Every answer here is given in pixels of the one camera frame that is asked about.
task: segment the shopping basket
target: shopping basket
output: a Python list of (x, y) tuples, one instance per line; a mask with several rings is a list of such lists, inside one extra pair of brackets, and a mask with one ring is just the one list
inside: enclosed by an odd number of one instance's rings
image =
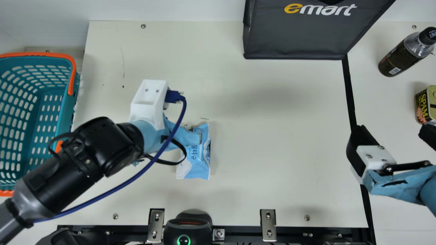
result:
[(79, 81), (66, 54), (0, 55), (0, 196), (51, 157), (49, 140), (70, 131)]

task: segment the white table surface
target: white table surface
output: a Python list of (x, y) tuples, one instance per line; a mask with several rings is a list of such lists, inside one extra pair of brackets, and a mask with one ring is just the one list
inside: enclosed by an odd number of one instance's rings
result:
[[(145, 29), (141, 24), (90, 23), (75, 126), (97, 116), (125, 122), (142, 79), (167, 80), (185, 92), (184, 122), (210, 123), (210, 180), (176, 180), (173, 167), (157, 164), (122, 191), (36, 224), (11, 244), (35, 243), (60, 224), (146, 225), (150, 208), (165, 208), (165, 220), (185, 209), (202, 209), (217, 225), (258, 226), (259, 209), (274, 208), (278, 226), (367, 227), (345, 156), (350, 127), (340, 61), (245, 60), (239, 22), (147, 22)], [(412, 24), (431, 25), (378, 22), (349, 54), (357, 121), (398, 162), (436, 156), (417, 136), (412, 90), (434, 84), (434, 58), (396, 78), (377, 70), (378, 61), (414, 31)], [(401, 96), (393, 96), (393, 86)], [(370, 100), (374, 94), (378, 101)], [(180, 109), (172, 105), (166, 114), (174, 121)], [(398, 128), (383, 127), (393, 120)], [(400, 139), (408, 141), (400, 145)], [(178, 155), (172, 151), (164, 157)], [(128, 167), (101, 180), (71, 206), (138, 170)], [(436, 219), (425, 207), (376, 196), (371, 204), (379, 245), (433, 244)]]
[[(436, 152), (418, 137), (414, 109), (414, 95), (436, 85), (436, 57), (393, 78), (378, 71), (378, 62), (407, 35), (429, 26), (436, 22), (377, 22), (348, 54), (357, 123), (398, 163), (436, 164)], [(377, 244), (435, 244), (436, 218), (427, 207), (381, 196), (371, 196), (371, 206)]]

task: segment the screw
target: screw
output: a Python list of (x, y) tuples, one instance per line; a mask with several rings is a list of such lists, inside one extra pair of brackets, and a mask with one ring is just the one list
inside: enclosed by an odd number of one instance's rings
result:
[(218, 230), (217, 232), (215, 232), (215, 235), (217, 235), (217, 237), (222, 237), (222, 232)]

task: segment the blue snack package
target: blue snack package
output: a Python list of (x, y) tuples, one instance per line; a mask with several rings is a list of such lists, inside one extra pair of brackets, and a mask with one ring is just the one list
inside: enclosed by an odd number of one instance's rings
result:
[(186, 159), (177, 165), (176, 179), (201, 178), (209, 180), (210, 169), (210, 144), (209, 124), (203, 124), (193, 128), (193, 132), (201, 135), (201, 142), (196, 145), (185, 146)]

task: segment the black emart bag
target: black emart bag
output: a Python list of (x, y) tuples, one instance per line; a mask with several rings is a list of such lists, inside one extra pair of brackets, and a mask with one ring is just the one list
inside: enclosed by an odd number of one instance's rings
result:
[(246, 0), (244, 57), (342, 59), (394, 2)]

